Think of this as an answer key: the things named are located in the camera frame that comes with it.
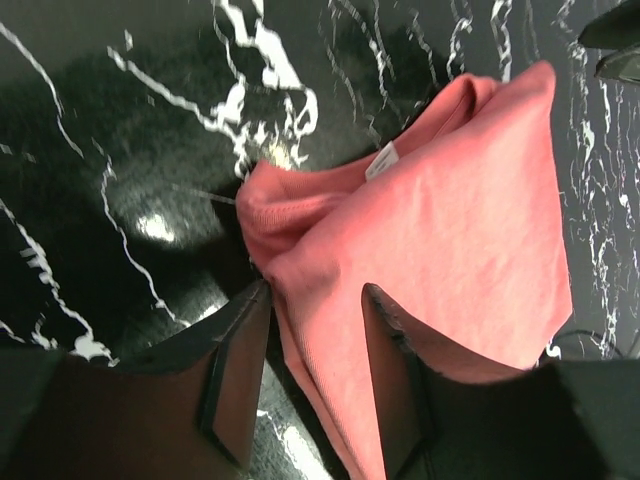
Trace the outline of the salmon pink t shirt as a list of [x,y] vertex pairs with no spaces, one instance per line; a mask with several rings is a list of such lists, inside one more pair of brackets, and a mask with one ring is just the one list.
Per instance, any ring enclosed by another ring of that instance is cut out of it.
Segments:
[[573,307],[550,115],[555,73],[464,74],[381,151],[325,171],[261,161],[236,197],[285,362],[353,479],[383,477],[361,292],[525,369]]

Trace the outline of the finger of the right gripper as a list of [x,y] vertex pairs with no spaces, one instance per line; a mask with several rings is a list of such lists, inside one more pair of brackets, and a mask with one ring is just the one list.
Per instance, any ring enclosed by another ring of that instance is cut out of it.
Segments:
[[586,48],[620,50],[639,43],[639,0],[623,1],[585,26],[578,42]]
[[626,83],[640,81],[639,44],[618,50],[599,60],[595,76]]

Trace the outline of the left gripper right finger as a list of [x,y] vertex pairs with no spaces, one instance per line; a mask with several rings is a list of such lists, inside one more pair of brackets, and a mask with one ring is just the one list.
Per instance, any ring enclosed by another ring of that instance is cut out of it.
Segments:
[[362,311],[388,479],[635,479],[637,360],[518,370],[366,284]]

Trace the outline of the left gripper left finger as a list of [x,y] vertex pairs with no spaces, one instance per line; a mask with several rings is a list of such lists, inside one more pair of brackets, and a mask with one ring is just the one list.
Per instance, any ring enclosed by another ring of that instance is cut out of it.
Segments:
[[271,315],[257,281],[114,367],[1,352],[5,479],[244,479]]

